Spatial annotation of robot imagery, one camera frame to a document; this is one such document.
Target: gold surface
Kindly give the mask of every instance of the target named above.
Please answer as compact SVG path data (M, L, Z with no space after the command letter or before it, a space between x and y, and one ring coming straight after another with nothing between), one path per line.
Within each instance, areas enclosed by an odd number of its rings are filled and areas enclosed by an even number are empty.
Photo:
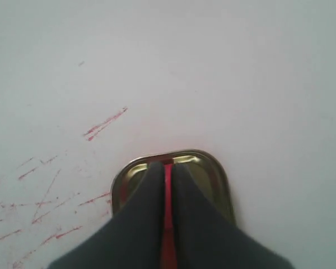
M203 194L228 221L235 224L226 173L212 155L201 150L175 151L131 161L114 179L111 190L113 214L117 213L134 193L148 164L153 161L163 164L187 164Z

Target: metal plate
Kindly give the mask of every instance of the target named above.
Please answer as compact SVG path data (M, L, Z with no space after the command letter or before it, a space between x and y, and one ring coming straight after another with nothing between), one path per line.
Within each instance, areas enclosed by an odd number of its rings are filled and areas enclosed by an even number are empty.
M201 150L175 151L131 161L113 181L111 190L113 214L117 213L134 193L149 163L153 161L160 161L163 164L187 164L200 190L229 222L235 224L226 173L217 159Z

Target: gold metal tray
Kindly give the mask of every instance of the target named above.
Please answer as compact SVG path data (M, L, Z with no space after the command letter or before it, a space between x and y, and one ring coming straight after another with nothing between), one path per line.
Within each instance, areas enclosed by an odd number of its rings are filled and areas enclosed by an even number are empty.
M153 161L160 161L163 164L187 164L200 190L230 223L235 224L226 173L217 159L201 150L175 151L131 161L113 181L111 190L113 215L124 206L137 189L148 164Z

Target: white surface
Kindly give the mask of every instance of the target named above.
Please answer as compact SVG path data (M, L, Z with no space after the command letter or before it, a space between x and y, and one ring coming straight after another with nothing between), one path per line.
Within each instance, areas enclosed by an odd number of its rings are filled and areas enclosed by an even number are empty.
M224 165L248 234L336 268L336 1L0 0L0 269L45 267L129 160L184 148Z

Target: white floor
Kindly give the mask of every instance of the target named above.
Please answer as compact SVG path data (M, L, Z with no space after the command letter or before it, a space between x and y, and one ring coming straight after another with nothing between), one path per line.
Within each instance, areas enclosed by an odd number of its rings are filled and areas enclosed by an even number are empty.
M129 160L185 148L244 231L336 268L336 1L0 1L0 269L47 266Z

